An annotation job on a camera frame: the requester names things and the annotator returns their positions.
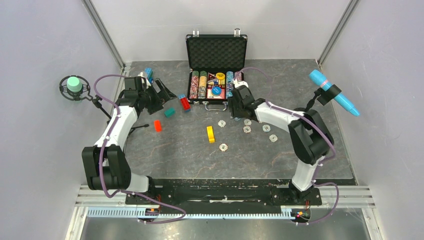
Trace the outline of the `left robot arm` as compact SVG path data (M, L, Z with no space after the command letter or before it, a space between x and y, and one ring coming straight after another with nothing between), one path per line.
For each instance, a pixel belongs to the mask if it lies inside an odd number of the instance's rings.
M149 176L133 173L124 153L124 146L133 125L141 112L152 115L164 108L164 104L176 99L159 79L154 80L158 90L143 76L125 77L124 90L112 103L112 117L102 136L93 146L82 150L87 185L90 190L126 190L138 193L145 204L153 203L157 190Z

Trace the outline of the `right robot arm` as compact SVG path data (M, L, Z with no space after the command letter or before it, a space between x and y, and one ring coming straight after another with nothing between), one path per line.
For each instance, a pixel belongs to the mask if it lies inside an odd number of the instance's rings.
M245 85L232 90L228 106L232 118L270 124L289 133L298 163L289 182L288 196L295 204L306 201L316 182L317 167L329 151L335 151L333 137L320 114L312 109L295 111L263 98L256 99Z

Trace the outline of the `black poker chip case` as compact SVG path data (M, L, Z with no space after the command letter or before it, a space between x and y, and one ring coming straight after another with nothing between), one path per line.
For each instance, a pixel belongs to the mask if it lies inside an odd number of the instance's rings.
M202 105L207 111L225 111L232 96L232 81L245 67L248 36L235 28L230 34L200 34L194 30L186 35L185 44L189 63L186 97L191 105ZM224 73L225 80L216 78ZM220 87L220 96L212 95L213 87Z

